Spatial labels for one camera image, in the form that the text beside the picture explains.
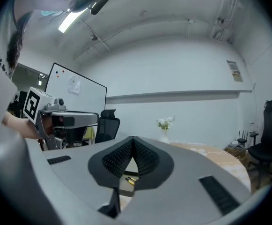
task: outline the white ceiling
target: white ceiling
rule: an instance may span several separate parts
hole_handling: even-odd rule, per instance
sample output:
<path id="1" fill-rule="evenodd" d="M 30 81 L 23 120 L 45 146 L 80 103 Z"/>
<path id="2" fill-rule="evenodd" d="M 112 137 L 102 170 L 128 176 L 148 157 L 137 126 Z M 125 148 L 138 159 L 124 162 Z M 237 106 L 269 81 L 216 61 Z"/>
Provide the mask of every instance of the white ceiling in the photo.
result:
<path id="1" fill-rule="evenodd" d="M 40 52 L 55 54 L 57 51 L 70 56 L 81 65 L 126 44 L 152 37 L 214 38 L 217 35 L 219 40 L 232 43 L 245 17 L 248 2 L 110 0 L 98 15 L 83 13 L 64 34 L 58 27 L 67 14 L 42 17 L 38 11 L 29 22 L 24 42 L 25 46 Z M 231 21 L 218 22 L 215 26 L 217 18 L 230 17 Z M 96 41 L 92 40 L 94 34 L 99 37 Z"/>

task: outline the black slot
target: black slot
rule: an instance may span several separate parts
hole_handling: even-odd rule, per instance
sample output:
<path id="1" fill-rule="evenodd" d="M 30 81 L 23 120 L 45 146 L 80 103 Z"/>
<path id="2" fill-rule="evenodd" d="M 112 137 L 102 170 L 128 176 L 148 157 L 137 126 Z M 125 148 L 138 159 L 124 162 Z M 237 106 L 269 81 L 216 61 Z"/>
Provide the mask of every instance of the black slot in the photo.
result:
<path id="1" fill-rule="evenodd" d="M 61 157 L 56 157 L 56 158 L 50 158 L 48 159 L 49 165 L 56 164 L 56 163 L 61 163 L 70 160 L 71 157 L 69 156 L 61 156 Z"/>
<path id="2" fill-rule="evenodd" d="M 226 215 L 240 206 L 238 201 L 213 176 L 201 178 L 199 181 L 222 215 Z"/>

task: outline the white flowers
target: white flowers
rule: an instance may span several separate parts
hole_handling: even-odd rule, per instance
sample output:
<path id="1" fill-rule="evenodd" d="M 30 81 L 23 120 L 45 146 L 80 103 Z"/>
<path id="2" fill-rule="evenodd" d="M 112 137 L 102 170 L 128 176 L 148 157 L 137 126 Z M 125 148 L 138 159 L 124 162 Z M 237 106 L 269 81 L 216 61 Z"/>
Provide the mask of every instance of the white flowers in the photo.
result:
<path id="1" fill-rule="evenodd" d="M 163 130 L 169 130 L 173 126 L 173 122 L 175 121 L 175 116 L 172 118 L 162 118 L 156 121 L 156 124 L 158 127 L 160 127 Z"/>

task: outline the fluorescent light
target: fluorescent light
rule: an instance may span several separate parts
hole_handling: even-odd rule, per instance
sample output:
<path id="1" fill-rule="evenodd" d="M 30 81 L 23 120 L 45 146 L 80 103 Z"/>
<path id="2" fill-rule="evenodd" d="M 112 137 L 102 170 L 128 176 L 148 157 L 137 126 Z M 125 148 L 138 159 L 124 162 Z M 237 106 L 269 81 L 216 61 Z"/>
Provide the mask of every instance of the fluorescent light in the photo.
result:
<path id="1" fill-rule="evenodd" d="M 64 33 L 67 28 L 86 10 L 87 8 L 79 13 L 70 13 L 59 26 L 59 30 Z"/>

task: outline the paper on whiteboard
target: paper on whiteboard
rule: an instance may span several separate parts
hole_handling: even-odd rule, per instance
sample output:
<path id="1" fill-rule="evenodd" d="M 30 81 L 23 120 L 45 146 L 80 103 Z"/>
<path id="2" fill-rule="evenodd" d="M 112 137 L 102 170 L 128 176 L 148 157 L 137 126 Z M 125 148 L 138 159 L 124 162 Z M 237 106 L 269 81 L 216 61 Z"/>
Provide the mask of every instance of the paper on whiteboard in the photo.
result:
<path id="1" fill-rule="evenodd" d="M 68 91 L 79 95 L 81 88 L 81 80 L 78 76 L 71 76 L 68 80 Z"/>

